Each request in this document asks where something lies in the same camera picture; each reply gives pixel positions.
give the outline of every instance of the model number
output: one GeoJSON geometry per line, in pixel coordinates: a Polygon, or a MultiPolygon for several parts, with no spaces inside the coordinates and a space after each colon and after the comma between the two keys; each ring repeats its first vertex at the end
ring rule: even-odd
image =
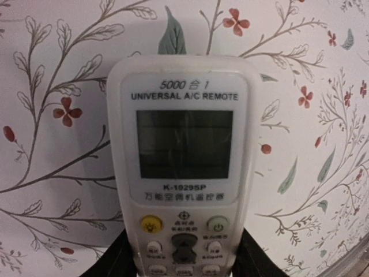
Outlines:
{"type": "Polygon", "coordinates": [[[188,190],[203,190],[206,189],[206,185],[164,185],[164,190],[178,190],[178,191],[188,191],[188,190]]]}
{"type": "Polygon", "coordinates": [[[183,89],[186,86],[186,80],[163,80],[160,89],[183,89]]]}

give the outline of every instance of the yellow button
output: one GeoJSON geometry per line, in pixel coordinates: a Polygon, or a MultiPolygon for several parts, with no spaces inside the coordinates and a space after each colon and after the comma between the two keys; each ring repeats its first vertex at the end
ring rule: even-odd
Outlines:
{"type": "Polygon", "coordinates": [[[156,234],[161,231],[163,223],[160,218],[154,215],[147,215],[141,221],[141,228],[146,233],[156,234]]]}

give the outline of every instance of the white button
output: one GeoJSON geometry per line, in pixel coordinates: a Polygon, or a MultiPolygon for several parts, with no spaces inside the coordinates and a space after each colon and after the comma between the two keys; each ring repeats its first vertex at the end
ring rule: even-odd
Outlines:
{"type": "Polygon", "coordinates": [[[150,241],[148,243],[147,250],[150,254],[160,254],[161,253],[161,244],[157,241],[150,241]]]}
{"type": "Polygon", "coordinates": [[[175,273],[177,276],[193,276],[194,275],[194,268],[190,265],[184,265],[181,267],[175,268],[175,273]]]}
{"type": "Polygon", "coordinates": [[[221,252],[221,244],[219,241],[213,241],[208,245],[209,254],[219,254],[221,252]]]}
{"type": "Polygon", "coordinates": [[[219,272],[220,272],[220,267],[219,265],[216,265],[216,264],[205,265],[202,268],[202,274],[204,274],[205,276],[214,276],[214,275],[217,275],[219,272]]]}
{"type": "Polygon", "coordinates": [[[167,268],[160,264],[150,265],[149,271],[152,275],[165,275],[167,273],[167,268]]]}

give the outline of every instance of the red berry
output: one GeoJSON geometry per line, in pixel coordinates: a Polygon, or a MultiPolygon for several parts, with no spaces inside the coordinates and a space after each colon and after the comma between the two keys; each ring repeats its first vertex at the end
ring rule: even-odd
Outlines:
{"type": "Polygon", "coordinates": [[[272,147],[269,144],[263,144],[261,146],[261,152],[263,152],[263,154],[270,154],[272,152],[272,147]]]}
{"type": "Polygon", "coordinates": [[[9,140],[11,143],[16,140],[13,130],[9,126],[5,126],[4,128],[2,128],[2,131],[4,132],[4,136],[6,137],[6,139],[9,140]]]}
{"type": "Polygon", "coordinates": [[[68,247],[62,247],[62,248],[60,248],[60,250],[64,254],[68,254],[68,255],[73,255],[74,254],[74,250],[73,249],[70,249],[68,247]]]}

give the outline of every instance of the red flower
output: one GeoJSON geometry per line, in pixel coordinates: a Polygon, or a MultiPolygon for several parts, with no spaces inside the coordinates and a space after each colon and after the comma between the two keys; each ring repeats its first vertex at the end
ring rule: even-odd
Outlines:
{"type": "Polygon", "coordinates": [[[225,18],[223,19],[223,26],[226,28],[233,27],[233,33],[236,36],[242,36],[242,29],[247,29],[250,27],[249,20],[243,19],[239,20],[240,12],[238,9],[230,9],[229,13],[231,14],[232,18],[225,18]]]}
{"type": "Polygon", "coordinates": [[[337,43],[336,43],[336,34],[334,33],[332,35],[331,31],[328,31],[328,36],[330,37],[329,39],[329,45],[330,46],[337,46],[337,43]]]}
{"type": "Polygon", "coordinates": [[[301,93],[304,96],[299,98],[299,106],[302,106],[303,104],[305,104],[305,108],[310,108],[309,101],[312,99],[314,94],[312,92],[309,92],[309,94],[307,94],[307,87],[305,85],[301,88],[301,93]]]}
{"type": "Polygon", "coordinates": [[[11,143],[15,142],[16,136],[14,135],[13,130],[9,126],[4,126],[2,128],[2,131],[7,140],[9,140],[11,143]]]}
{"type": "Polygon", "coordinates": [[[54,118],[60,118],[63,117],[63,124],[67,127],[71,127],[73,122],[71,120],[72,118],[79,118],[82,115],[82,110],[80,108],[74,108],[70,109],[71,105],[71,98],[70,97],[63,97],[61,100],[61,103],[63,105],[63,109],[61,108],[55,108],[52,111],[52,115],[54,118]]]}
{"type": "Polygon", "coordinates": [[[349,93],[348,91],[346,91],[346,95],[345,95],[345,106],[349,107],[350,106],[350,99],[351,99],[352,93],[349,93]]]}
{"type": "Polygon", "coordinates": [[[365,81],[363,81],[362,87],[360,88],[360,95],[364,99],[364,97],[366,96],[366,94],[367,94],[367,83],[365,81]]]}

